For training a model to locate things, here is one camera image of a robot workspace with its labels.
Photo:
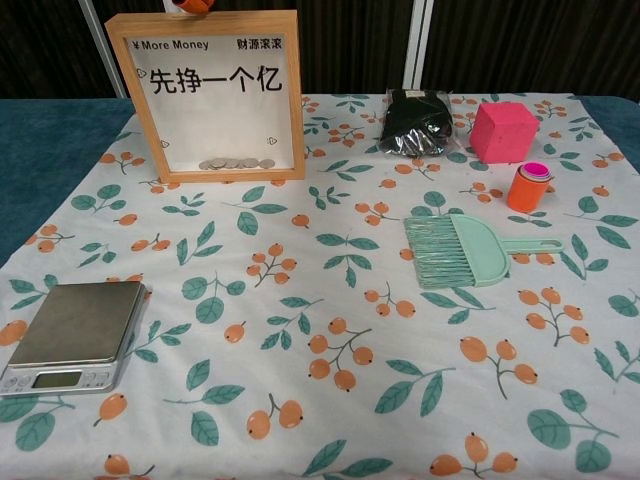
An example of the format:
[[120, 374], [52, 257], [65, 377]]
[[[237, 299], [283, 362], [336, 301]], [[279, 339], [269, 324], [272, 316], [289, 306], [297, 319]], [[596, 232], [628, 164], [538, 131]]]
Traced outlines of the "pink foam cube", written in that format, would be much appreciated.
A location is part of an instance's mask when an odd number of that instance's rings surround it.
[[482, 103], [469, 143], [484, 164], [521, 163], [528, 157], [539, 125], [522, 103]]

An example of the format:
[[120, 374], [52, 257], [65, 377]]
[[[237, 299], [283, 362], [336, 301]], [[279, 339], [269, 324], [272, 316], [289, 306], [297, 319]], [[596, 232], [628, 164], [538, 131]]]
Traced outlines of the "white partition post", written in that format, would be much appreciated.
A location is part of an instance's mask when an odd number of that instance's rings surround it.
[[435, 0], [413, 0], [402, 87], [420, 88]]
[[109, 47], [109, 42], [105, 37], [103, 24], [100, 22], [92, 0], [77, 0], [84, 20], [89, 28], [90, 34], [105, 68], [107, 77], [117, 98], [127, 98], [125, 86], [121, 80], [118, 65], [114, 60]]

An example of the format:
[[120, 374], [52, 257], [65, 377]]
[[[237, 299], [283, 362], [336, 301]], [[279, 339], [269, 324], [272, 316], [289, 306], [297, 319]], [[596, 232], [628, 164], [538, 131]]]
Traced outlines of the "orange cup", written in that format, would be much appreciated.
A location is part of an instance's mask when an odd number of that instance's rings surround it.
[[507, 206], [514, 211], [530, 213], [541, 201], [551, 179], [543, 183], [532, 182], [519, 173], [519, 167], [507, 195]]

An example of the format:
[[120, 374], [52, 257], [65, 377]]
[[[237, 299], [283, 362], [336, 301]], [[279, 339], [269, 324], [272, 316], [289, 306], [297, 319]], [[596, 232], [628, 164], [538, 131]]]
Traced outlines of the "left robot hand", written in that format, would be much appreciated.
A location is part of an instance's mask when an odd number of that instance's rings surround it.
[[171, 0], [180, 10], [193, 14], [204, 15], [211, 11], [216, 0]]

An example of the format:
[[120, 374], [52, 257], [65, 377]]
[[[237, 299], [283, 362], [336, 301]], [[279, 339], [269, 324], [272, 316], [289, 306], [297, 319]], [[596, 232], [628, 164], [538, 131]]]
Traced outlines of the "floral tablecloth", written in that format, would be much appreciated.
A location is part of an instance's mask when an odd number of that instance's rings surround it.
[[[183, 185], [130, 120], [0, 267], [0, 366], [55, 286], [141, 281], [110, 393], [0, 400], [0, 479], [640, 480], [640, 106], [527, 93], [530, 213], [467, 137], [381, 154], [381, 95], [302, 100], [302, 181]], [[403, 220], [555, 238], [484, 287], [422, 289]]]

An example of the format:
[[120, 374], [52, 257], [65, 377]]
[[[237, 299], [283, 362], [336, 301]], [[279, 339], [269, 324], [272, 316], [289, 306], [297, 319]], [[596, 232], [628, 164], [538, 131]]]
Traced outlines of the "mint green dustpan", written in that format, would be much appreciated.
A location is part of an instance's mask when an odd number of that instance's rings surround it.
[[454, 253], [458, 257], [444, 266], [444, 275], [460, 286], [498, 283], [508, 273], [511, 254], [557, 254], [564, 250], [564, 243], [555, 238], [500, 237], [487, 223], [468, 215], [452, 215], [451, 222], [457, 238]]

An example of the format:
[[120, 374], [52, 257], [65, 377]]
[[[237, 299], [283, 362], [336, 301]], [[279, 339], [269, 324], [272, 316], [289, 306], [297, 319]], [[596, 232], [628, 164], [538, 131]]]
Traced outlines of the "silver digital scale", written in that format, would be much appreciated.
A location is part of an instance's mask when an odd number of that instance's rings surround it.
[[146, 293], [140, 281], [54, 287], [0, 375], [0, 397], [112, 390]]

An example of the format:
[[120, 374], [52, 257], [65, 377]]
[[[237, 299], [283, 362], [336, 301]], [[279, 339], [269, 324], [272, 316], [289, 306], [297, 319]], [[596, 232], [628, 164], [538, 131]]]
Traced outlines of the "magenta nested cup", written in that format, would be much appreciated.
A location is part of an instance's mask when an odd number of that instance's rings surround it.
[[526, 162], [519, 167], [519, 173], [532, 182], [547, 182], [551, 179], [551, 171], [547, 165], [540, 162]]

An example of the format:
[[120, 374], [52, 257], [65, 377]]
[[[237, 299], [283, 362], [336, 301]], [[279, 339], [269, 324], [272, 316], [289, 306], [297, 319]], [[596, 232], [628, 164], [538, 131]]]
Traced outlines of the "mint green brush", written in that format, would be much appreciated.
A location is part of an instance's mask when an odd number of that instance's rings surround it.
[[403, 225], [422, 289], [474, 285], [475, 278], [451, 216], [407, 217]]

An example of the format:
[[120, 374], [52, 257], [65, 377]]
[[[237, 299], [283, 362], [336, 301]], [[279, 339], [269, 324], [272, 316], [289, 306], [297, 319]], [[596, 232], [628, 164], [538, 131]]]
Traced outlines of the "wooden frame money box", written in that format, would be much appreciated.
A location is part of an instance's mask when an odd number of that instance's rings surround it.
[[[163, 181], [304, 178], [296, 11], [122, 13], [105, 27]], [[211, 170], [215, 158], [275, 165]]]

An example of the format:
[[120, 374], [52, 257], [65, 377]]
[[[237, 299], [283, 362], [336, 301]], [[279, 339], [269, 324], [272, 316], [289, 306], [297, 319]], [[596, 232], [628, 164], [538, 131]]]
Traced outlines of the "black gloves in plastic bag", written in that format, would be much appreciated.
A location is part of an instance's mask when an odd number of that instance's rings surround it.
[[379, 149], [405, 157], [438, 157], [454, 144], [451, 104], [439, 90], [390, 89]]

